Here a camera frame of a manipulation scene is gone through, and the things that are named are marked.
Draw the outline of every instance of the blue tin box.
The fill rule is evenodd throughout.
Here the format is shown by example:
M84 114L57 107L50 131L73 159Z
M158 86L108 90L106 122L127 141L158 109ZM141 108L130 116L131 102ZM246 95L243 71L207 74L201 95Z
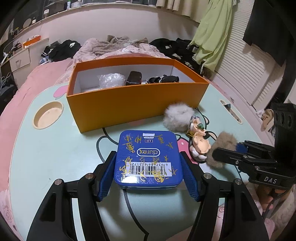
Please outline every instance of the blue tin box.
M121 133L114 180L122 188L169 189L183 179L177 138L170 131Z

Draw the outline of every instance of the clear plastic wrap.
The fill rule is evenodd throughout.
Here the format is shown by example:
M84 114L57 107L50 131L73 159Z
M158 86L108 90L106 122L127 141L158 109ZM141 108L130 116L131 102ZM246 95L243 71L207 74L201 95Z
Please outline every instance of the clear plastic wrap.
M100 88L112 88L118 86L125 86L126 78L119 73L98 75Z

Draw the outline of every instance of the beige curtain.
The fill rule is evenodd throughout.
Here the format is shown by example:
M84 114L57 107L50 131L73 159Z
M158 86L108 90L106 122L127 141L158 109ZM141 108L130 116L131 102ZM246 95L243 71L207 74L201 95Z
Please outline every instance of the beige curtain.
M176 11L200 23L208 4L209 0L157 0L156 7Z

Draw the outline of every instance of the white drawer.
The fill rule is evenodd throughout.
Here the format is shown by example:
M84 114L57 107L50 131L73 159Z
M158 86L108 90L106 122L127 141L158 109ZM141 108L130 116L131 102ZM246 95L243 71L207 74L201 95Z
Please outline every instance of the white drawer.
M16 55L12 56L9 59L11 71L14 72L15 70L31 63L29 49L26 49Z

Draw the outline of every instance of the beige cup holder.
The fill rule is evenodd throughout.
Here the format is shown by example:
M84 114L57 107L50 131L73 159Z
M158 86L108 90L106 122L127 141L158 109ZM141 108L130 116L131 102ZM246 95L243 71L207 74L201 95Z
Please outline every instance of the beige cup holder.
M237 116L237 114L232 110L232 108L226 108L225 105L227 105L227 103L225 101L220 100L220 102L223 105L223 107L232 115L232 117L236 119L239 124L242 125L242 120Z
M45 129L55 123L64 110L61 102L53 101L42 106L34 116L33 126L36 129Z

